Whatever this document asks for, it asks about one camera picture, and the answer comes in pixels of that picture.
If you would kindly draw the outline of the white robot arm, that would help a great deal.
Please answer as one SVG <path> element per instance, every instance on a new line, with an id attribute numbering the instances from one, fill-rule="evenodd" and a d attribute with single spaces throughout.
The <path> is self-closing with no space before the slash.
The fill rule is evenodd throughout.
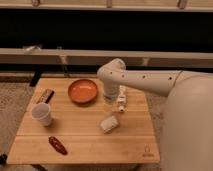
<path id="1" fill-rule="evenodd" d="M 121 85 L 167 98 L 161 138 L 162 171 L 213 171 L 213 74 L 190 71 L 128 71 L 121 59 L 100 67 L 104 97 Z"/>

